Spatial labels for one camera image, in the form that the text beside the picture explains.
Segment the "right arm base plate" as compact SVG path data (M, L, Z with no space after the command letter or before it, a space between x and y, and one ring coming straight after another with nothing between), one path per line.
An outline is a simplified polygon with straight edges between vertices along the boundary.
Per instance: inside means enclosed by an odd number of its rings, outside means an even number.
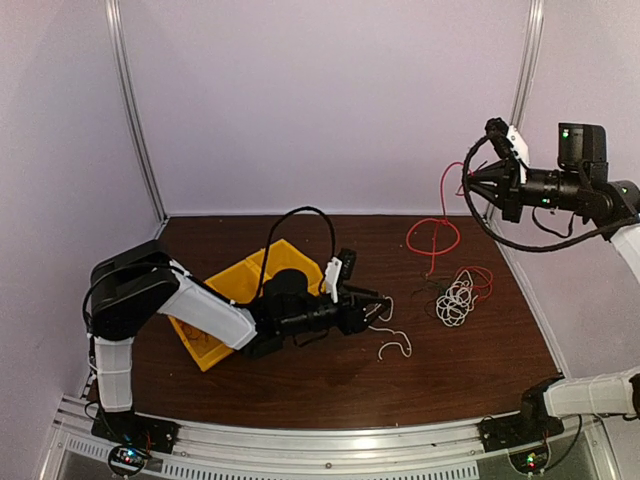
M486 452L512 449L564 432L563 422L554 417L526 418L520 413L503 417L485 417L477 424Z

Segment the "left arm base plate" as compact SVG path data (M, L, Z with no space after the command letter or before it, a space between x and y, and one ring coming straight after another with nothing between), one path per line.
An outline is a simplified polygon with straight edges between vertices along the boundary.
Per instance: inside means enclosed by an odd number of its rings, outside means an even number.
M98 409L91 434L114 443L133 446L145 452L171 454L179 425L170 420L138 415L133 410L109 413Z

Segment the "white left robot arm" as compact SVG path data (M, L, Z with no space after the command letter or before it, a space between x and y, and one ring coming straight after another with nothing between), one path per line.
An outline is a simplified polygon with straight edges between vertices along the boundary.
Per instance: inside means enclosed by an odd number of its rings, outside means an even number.
M99 263L82 309L91 340L99 404L106 429L123 444L137 442L144 424L132 413L132 346L154 315L176 318L227 348L258 359L280 350L286 339L331 329L343 335L367 330L372 306L389 310L390 298L349 285L356 262L350 249L335 252L325 269L273 262L298 250L278 240L245 260L255 289L240 302L200 281L152 240Z

